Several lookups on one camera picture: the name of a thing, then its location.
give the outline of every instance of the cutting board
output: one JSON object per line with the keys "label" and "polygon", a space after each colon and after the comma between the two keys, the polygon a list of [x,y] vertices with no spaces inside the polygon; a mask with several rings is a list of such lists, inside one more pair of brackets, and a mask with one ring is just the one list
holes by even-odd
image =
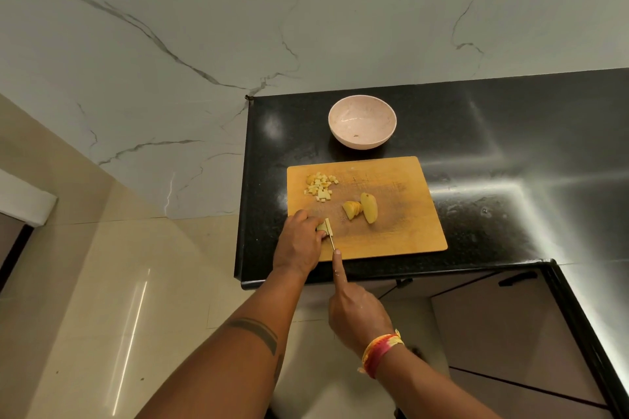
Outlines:
{"label": "cutting board", "polygon": [[[304,194],[309,174],[334,175],[339,184],[329,187],[332,200],[317,202]],[[416,157],[389,157],[367,161],[331,162],[291,166],[286,172],[288,214],[306,209],[311,215],[328,217],[334,245],[344,259],[362,259],[448,248],[429,187]],[[345,215],[345,201],[360,201],[360,193],[373,194],[378,219],[368,224],[360,214]],[[329,240],[323,242],[319,261],[332,260]]]}

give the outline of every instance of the person's right arm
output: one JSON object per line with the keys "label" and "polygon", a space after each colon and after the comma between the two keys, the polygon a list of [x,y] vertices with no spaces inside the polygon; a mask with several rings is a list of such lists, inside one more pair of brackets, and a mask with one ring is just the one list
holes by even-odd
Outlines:
{"label": "person's right arm", "polygon": [[[394,332],[382,303],[367,290],[348,283],[341,252],[332,257],[336,291],[330,298],[330,327],[359,358],[371,341]],[[410,419],[500,419],[402,344],[380,360],[375,378]]]}

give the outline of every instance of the marble wall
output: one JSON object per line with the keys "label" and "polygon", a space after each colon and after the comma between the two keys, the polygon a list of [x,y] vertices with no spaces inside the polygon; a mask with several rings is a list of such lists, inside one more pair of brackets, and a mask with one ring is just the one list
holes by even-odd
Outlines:
{"label": "marble wall", "polygon": [[0,0],[0,92],[171,218],[238,210],[245,95],[629,65],[626,0]]}

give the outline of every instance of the floor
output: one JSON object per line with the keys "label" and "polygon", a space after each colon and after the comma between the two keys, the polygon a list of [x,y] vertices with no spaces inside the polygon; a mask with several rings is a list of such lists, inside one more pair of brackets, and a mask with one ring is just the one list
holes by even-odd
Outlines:
{"label": "floor", "polygon": [[[0,133],[0,168],[60,199],[0,293],[0,417],[132,418],[251,295],[233,278],[238,218],[169,220],[2,100]],[[429,301],[386,308],[447,373]],[[358,366],[324,308],[298,311],[273,408],[391,417],[392,400]]]}

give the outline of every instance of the pink bowl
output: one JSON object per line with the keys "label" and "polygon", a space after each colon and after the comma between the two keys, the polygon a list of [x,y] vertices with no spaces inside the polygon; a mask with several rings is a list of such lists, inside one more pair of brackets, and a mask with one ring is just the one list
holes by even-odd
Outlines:
{"label": "pink bowl", "polygon": [[380,98],[353,95],[334,104],[328,124],[334,137],[347,147],[372,149],[391,137],[397,118]]}

